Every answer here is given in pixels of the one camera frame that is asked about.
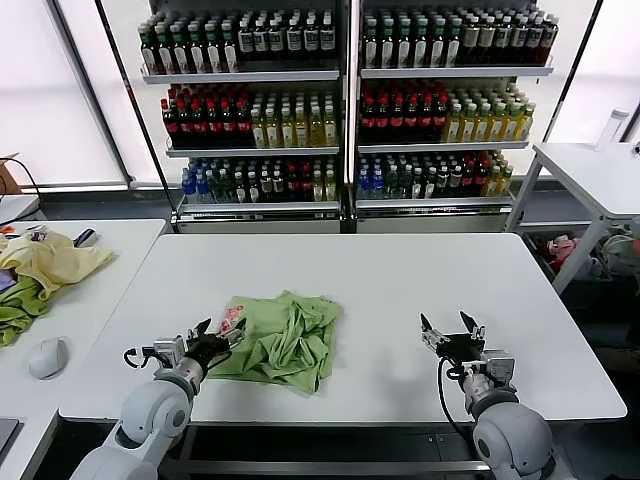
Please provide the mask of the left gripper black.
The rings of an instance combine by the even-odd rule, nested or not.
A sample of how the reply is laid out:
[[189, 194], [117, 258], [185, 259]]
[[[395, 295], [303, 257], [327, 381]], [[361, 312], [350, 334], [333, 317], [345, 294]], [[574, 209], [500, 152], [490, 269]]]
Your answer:
[[231, 349], [238, 346], [245, 336], [246, 320], [223, 323], [216, 334], [206, 334], [211, 319], [199, 322], [187, 334], [187, 356], [200, 366], [216, 366], [231, 357]]

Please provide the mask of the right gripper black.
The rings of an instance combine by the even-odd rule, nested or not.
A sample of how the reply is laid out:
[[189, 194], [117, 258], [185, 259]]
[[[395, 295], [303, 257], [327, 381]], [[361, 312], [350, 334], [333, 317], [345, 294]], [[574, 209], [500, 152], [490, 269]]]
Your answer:
[[445, 358], [451, 362], [479, 361], [485, 347], [483, 340], [485, 327], [479, 325], [464, 311], [460, 311], [460, 317], [468, 333], [444, 336], [434, 329], [427, 317], [421, 313], [421, 339], [429, 349], [435, 351], [439, 358]]

